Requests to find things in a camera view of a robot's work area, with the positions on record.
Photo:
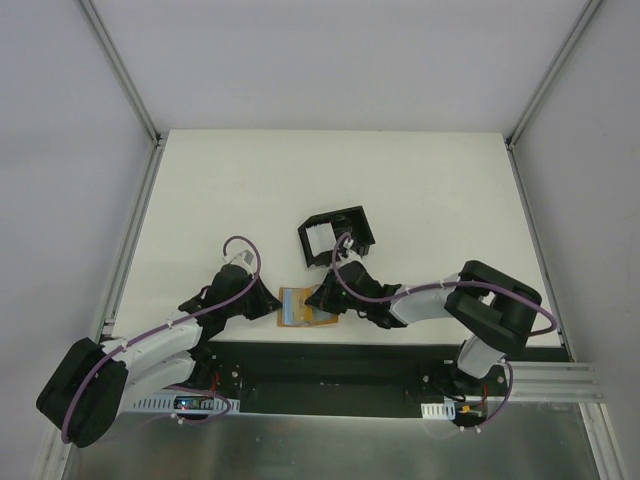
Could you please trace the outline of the yellow leather card holder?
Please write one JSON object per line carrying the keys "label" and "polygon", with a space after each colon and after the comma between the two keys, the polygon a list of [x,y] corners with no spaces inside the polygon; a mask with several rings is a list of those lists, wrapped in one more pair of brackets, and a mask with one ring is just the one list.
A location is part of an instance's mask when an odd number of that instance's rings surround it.
{"label": "yellow leather card holder", "polygon": [[279,289],[281,309],[278,311],[277,325],[282,328],[312,328],[337,324],[338,315],[306,304],[318,288],[318,285],[304,288],[281,287]]}

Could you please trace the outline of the tan credit card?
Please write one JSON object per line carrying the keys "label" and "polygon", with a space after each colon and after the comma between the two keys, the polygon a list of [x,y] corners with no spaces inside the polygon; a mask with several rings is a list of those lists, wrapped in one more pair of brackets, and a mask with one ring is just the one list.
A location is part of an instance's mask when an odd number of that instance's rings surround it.
{"label": "tan credit card", "polygon": [[302,326],[312,323],[313,310],[305,305],[305,300],[313,292],[311,287],[282,290],[282,323],[285,326]]}

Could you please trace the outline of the black plastic card box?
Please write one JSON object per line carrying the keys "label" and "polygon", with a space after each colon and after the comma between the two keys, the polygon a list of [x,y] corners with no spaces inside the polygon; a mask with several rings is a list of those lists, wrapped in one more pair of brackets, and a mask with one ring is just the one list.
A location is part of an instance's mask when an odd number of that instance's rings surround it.
{"label": "black plastic card box", "polygon": [[351,249],[360,256],[366,256],[370,247],[376,243],[363,206],[354,206],[312,215],[297,229],[305,264],[308,268],[326,267],[331,264],[331,252],[333,249],[313,257],[305,233],[307,227],[321,223],[330,223],[332,225],[336,242],[343,234],[348,233],[352,241]]}

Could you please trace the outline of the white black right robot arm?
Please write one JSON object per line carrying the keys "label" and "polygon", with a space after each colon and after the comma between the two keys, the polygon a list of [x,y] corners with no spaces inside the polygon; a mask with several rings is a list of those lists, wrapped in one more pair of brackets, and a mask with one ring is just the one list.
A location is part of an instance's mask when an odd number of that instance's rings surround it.
{"label": "white black right robot arm", "polygon": [[433,288],[381,283],[362,259],[339,260],[305,304],[322,312],[349,311],[391,330],[427,320],[451,318],[471,332],[446,373],[432,374],[433,388],[463,400],[481,388],[502,358],[522,353],[532,333],[540,294],[528,285],[482,263],[462,270]]}

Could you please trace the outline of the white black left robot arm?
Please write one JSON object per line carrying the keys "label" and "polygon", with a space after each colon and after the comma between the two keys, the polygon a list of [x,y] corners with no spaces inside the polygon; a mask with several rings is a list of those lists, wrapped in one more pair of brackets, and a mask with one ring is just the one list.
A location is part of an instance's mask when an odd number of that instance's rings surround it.
{"label": "white black left robot arm", "polygon": [[90,446],[123,410],[156,391],[183,383],[205,387],[212,369],[208,342],[229,319],[256,320],[281,307],[258,275],[225,265],[162,324],[131,338],[76,341],[38,395],[36,408],[60,430],[63,442]]}

